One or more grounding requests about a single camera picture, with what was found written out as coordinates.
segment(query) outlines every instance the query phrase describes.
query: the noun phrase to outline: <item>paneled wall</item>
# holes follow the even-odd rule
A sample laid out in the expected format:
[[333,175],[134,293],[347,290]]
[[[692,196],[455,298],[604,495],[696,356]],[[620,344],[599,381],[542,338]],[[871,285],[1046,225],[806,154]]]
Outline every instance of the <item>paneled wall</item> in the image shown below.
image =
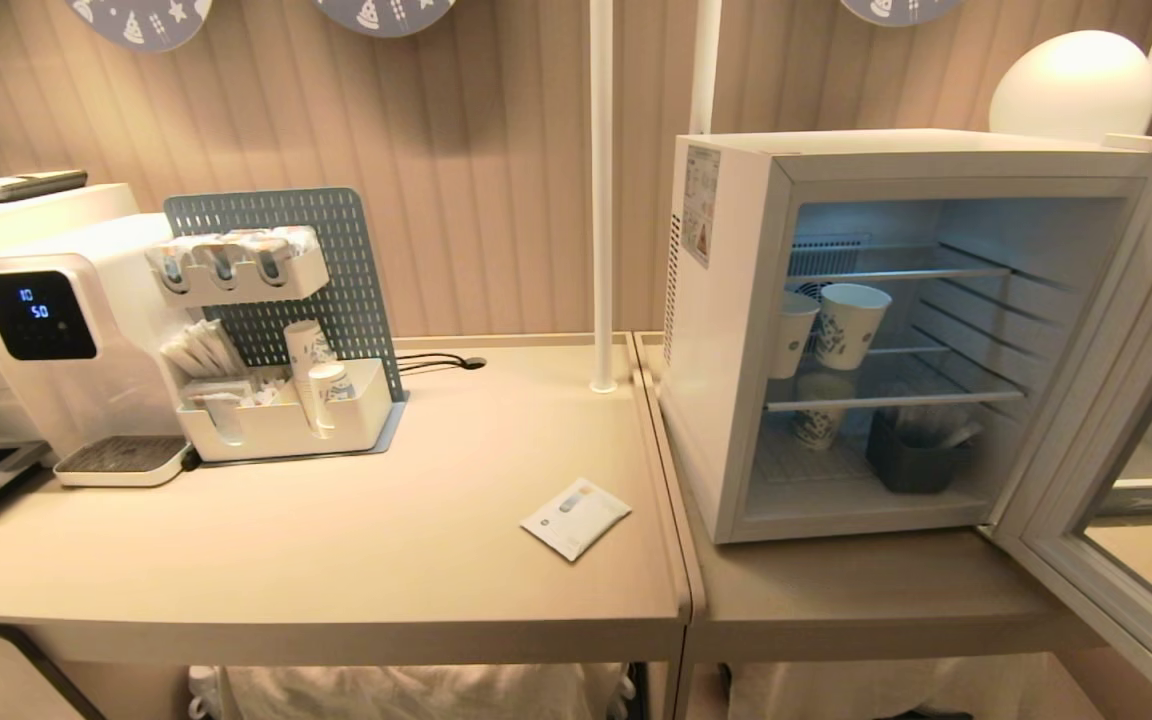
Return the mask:
[[914,28],[873,26],[835,0],[723,0],[713,129],[988,129],[1007,68],[1074,29],[1147,50],[1152,0],[969,0]]
[[393,328],[590,327],[585,0],[470,0],[402,40],[311,0],[215,0],[162,55],[55,0],[0,0],[0,174],[82,167],[164,197],[343,184]]
[[[144,209],[355,187],[396,333],[588,329],[586,3],[461,0],[372,40],[312,0],[215,0],[195,40],[138,55],[59,0],[0,0],[0,174],[82,167]],[[695,0],[620,0],[616,22],[617,326],[659,327]],[[1011,61],[1075,28],[1147,45],[1152,0],[969,0],[914,29],[723,0],[714,129],[983,129]]]

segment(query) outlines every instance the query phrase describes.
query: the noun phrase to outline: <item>power cord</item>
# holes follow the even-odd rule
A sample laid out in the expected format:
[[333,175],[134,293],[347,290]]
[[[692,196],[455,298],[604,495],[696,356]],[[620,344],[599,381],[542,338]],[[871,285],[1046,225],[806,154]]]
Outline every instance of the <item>power cord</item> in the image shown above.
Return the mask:
[[[420,357],[439,357],[439,359],[425,361],[425,363],[408,363],[402,364],[403,361],[419,361]],[[483,357],[461,357],[460,355],[452,355],[450,353],[417,353],[415,355],[399,355],[394,357],[397,361],[399,373],[406,373],[408,370],[420,370],[422,367],[435,367],[439,365],[447,365],[452,367],[460,367],[462,370],[477,370],[488,364]]]

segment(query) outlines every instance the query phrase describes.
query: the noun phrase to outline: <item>round paper decoration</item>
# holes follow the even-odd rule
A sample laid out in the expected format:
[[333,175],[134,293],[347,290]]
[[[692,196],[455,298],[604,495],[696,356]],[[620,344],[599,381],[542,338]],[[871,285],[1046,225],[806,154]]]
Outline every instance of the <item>round paper decoration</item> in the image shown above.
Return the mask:
[[842,0],[846,8],[879,26],[916,26],[956,8],[963,0]]
[[211,0],[65,0],[69,9],[114,41],[141,53],[179,47],[200,31]]
[[317,0],[329,18],[355,32],[402,37],[441,18],[456,0]]

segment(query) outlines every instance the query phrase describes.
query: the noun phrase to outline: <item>fridge door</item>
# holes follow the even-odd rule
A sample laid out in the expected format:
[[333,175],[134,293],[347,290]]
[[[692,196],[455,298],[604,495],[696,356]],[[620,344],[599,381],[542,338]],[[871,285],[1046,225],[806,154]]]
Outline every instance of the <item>fridge door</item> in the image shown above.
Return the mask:
[[1152,194],[992,537],[1152,682]]

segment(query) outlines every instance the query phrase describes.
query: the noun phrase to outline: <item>gray pegboard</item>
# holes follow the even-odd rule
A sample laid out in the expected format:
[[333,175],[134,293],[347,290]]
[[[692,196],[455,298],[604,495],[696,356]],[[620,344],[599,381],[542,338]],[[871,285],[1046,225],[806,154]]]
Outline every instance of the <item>gray pegboard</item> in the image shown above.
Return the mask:
[[221,320],[250,366],[287,365],[283,327],[296,320],[316,319],[323,325],[335,353],[343,361],[380,357],[389,397],[404,400],[394,363],[389,319],[376,274],[376,256],[367,238],[367,223],[358,194],[347,187],[314,190],[180,195],[162,205],[175,236],[312,225],[329,281],[305,300],[248,302],[205,306],[210,320]]

